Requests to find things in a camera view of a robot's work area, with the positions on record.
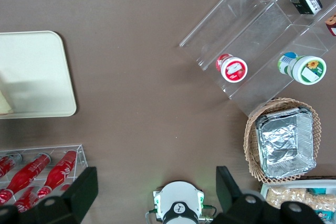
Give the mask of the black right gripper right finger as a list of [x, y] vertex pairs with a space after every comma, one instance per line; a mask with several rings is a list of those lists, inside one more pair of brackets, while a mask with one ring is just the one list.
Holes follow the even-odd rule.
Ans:
[[226, 166], [216, 167], [216, 195], [224, 213], [243, 195]]

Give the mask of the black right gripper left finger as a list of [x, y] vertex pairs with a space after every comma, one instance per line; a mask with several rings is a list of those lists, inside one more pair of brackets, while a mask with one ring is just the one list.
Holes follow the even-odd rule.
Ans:
[[97, 168], [87, 167], [61, 196], [68, 210], [62, 223], [81, 223], [97, 195]]

